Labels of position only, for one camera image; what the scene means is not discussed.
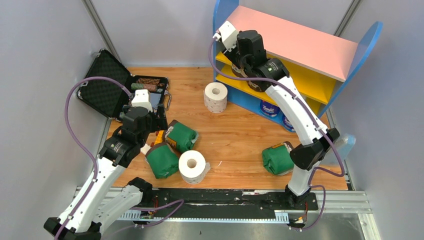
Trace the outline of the blue Tempo tissue pack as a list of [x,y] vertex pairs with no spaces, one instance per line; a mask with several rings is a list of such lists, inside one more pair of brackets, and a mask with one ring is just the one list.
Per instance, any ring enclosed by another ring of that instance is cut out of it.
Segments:
[[281,109],[277,105],[271,104],[264,100],[260,101],[259,110],[262,114],[270,118],[277,117],[278,114],[281,112]]

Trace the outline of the plain green roll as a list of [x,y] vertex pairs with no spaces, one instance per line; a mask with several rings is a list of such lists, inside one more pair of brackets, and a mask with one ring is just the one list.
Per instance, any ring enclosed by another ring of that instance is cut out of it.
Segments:
[[235,64],[231,64],[232,73],[238,78],[247,78],[248,76],[244,72],[244,70],[238,68]]

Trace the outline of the cream roll blue picture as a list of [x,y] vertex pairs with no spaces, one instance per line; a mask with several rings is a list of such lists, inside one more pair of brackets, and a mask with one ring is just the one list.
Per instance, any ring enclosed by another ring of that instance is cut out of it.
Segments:
[[270,86],[270,84],[267,81],[261,81],[261,80],[253,80],[253,81],[249,80],[247,84],[251,89],[259,93],[265,92],[266,89]]

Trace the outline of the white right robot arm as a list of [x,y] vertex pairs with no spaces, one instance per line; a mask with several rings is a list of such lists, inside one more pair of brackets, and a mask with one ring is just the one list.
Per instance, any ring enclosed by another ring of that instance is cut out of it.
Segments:
[[257,31],[233,30],[221,40],[226,48],[225,56],[242,73],[240,80],[264,91],[282,110],[300,140],[290,152],[294,168],[285,195],[286,204],[298,209],[306,201],[305,193],[310,191],[314,168],[340,134],[335,128],[327,128],[306,104],[283,62],[267,56],[263,38]]

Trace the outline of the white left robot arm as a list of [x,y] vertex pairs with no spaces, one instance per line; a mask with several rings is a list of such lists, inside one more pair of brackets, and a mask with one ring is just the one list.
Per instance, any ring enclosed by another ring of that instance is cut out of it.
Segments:
[[140,177],[129,181],[111,202],[101,203],[112,184],[140,154],[149,134],[167,128],[163,106],[157,111],[129,107],[122,125],[104,142],[96,166],[80,192],[60,216],[45,221],[44,229],[57,240],[99,240],[127,210],[138,204],[149,206],[153,201],[153,186]]

